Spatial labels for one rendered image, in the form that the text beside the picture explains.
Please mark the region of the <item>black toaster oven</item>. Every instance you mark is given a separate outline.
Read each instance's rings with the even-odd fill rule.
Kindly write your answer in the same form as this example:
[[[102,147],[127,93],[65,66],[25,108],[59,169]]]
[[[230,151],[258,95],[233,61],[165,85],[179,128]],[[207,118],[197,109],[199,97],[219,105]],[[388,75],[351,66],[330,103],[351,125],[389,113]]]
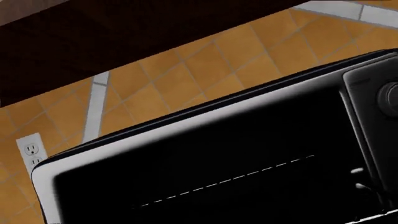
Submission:
[[[398,48],[321,65],[50,156],[45,224],[398,224]]]

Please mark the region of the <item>black round oven knob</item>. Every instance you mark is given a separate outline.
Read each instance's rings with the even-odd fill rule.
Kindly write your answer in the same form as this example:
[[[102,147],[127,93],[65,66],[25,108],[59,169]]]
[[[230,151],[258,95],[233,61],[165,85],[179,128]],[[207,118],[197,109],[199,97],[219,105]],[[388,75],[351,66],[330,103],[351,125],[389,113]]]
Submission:
[[[390,117],[398,117],[398,82],[383,85],[377,93],[377,105]]]

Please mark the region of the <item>dark wood wall cabinet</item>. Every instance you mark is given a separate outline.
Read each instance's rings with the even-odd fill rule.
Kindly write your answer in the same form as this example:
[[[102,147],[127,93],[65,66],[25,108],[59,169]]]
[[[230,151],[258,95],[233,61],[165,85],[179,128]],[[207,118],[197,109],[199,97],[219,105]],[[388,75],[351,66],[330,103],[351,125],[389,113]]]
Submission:
[[[0,0],[0,108],[309,0]]]

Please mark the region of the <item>white wall power outlet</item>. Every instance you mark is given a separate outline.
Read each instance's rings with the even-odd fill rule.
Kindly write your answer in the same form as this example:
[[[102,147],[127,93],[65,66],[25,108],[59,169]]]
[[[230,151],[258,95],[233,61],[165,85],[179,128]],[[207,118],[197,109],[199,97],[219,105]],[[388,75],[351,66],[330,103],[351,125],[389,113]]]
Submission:
[[[29,177],[37,164],[48,158],[42,138],[39,133],[34,133],[23,138],[16,139],[16,144],[21,153],[22,160]]]

